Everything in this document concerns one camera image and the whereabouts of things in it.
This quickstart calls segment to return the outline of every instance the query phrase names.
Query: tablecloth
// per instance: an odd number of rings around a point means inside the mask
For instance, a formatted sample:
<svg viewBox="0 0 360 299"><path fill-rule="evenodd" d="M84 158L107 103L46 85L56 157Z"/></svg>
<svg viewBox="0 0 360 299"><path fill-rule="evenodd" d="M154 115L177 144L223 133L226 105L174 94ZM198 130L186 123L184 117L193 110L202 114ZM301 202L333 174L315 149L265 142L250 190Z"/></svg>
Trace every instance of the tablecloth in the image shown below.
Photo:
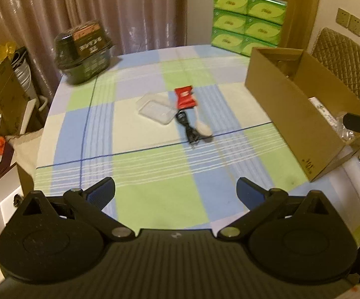
<svg viewBox="0 0 360 299"><path fill-rule="evenodd" d="M212 228L248 211L235 184L245 176L291 195L322 190L360 244L360 164L351 159L309 183L270 118L245 88L249 58L209 45L123 55L90 81L63 77L38 154L35 189L61 195L106 176L115 198L103 211L140 228ZM146 93L175 102L173 89L192 85L211 142L187 143L175 120L164 126L137 113ZM191 123L194 110L187 110Z"/></svg>

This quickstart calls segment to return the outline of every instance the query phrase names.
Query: electrical socket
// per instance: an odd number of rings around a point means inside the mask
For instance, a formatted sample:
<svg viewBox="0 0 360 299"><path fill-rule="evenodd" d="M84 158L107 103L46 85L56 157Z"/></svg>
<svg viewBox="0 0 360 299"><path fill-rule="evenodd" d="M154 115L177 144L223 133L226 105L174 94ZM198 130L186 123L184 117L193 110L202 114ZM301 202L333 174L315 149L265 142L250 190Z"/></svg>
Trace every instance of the electrical socket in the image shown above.
<svg viewBox="0 0 360 299"><path fill-rule="evenodd" d="M338 9L338 14L336 15L336 23L342 27L347 28L350 22L350 13L341 8Z"/></svg>
<svg viewBox="0 0 360 299"><path fill-rule="evenodd" d="M348 29L354 33L355 35L360 37L360 19L356 16L352 15L350 17L350 22L348 25Z"/></svg>

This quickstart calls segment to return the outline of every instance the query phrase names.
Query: chair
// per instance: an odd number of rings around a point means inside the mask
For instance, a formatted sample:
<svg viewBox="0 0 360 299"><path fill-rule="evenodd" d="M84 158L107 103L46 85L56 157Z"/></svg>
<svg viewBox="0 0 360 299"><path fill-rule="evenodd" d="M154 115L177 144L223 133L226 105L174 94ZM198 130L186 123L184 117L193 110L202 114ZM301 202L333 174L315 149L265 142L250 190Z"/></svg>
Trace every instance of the chair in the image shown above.
<svg viewBox="0 0 360 299"><path fill-rule="evenodd" d="M318 34L312 56L360 98L360 46L329 28Z"/></svg>

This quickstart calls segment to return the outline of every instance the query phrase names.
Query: quilted cushion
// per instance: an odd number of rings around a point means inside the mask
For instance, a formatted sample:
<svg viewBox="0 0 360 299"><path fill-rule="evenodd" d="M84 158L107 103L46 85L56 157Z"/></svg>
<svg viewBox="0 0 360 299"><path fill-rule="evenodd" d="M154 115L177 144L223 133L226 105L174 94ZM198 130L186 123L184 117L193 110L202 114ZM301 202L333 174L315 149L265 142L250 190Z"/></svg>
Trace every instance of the quilted cushion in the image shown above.
<svg viewBox="0 0 360 299"><path fill-rule="evenodd" d="M312 55L360 98L360 46L336 31L323 28Z"/></svg>

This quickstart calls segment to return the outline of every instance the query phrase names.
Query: plaid tablecloth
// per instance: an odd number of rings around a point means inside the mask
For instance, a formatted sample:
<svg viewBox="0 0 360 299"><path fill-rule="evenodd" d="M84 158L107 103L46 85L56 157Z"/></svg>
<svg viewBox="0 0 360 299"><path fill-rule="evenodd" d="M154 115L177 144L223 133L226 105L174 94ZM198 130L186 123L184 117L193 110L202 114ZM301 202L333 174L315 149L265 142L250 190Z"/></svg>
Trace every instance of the plaid tablecloth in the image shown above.
<svg viewBox="0 0 360 299"><path fill-rule="evenodd" d="M322 190L360 243L360 164L356 158L309 183L269 117L244 87L249 58L208 45L120 56L90 81L62 79L44 128L35 189L61 195L106 176L116 183L104 212L130 228L220 228L248 209L236 196L245 176L291 195ZM175 102L192 85L213 142L194 148L175 120L137 113L146 93ZM193 110L187 110L191 123Z"/></svg>

